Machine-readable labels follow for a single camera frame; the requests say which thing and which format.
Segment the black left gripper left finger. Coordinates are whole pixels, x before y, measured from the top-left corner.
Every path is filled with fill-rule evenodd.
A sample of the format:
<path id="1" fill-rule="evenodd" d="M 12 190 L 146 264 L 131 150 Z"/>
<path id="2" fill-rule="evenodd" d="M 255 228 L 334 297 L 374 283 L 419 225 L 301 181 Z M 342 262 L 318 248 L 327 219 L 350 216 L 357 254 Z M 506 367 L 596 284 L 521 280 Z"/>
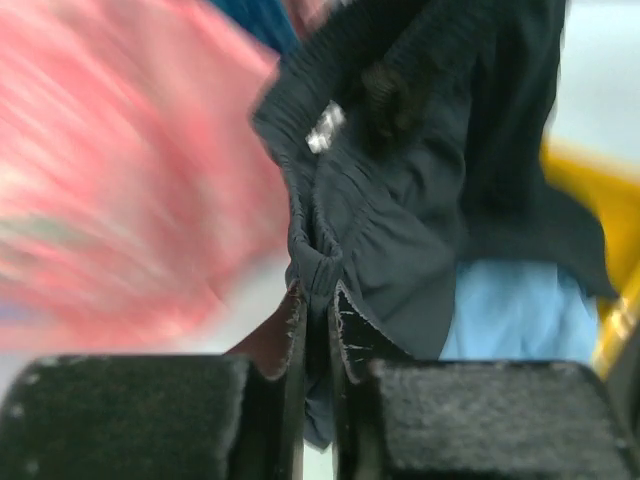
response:
<path id="1" fill-rule="evenodd" d="M 5 479 L 299 479 L 306 304 L 228 352 L 53 355 L 1 395 Z"/>

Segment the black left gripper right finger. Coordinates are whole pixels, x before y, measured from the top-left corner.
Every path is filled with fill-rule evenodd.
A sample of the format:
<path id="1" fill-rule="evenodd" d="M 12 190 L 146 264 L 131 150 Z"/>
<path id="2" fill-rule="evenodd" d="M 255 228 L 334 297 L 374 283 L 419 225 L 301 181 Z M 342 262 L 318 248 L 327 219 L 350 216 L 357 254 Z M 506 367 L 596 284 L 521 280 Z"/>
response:
<path id="1" fill-rule="evenodd" d="M 328 311 L 338 479 L 635 479 L 639 452 L 575 362 L 418 361 L 353 303 Z"/>

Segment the dark navy shorts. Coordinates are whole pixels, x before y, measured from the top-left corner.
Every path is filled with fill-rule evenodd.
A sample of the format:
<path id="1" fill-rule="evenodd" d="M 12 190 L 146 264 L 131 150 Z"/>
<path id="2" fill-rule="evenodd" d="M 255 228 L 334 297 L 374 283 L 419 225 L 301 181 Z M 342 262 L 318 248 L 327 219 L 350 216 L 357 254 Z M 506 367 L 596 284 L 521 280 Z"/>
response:
<path id="1" fill-rule="evenodd" d="M 289 190 L 308 305 L 305 438 L 334 437 L 326 311 L 338 283 L 400 348 L 442 351 L 461 260 L 580 267 L 595 218 L 540 162 L 562 1 L 354 1 L 284 63 L 254 127 Z"/>

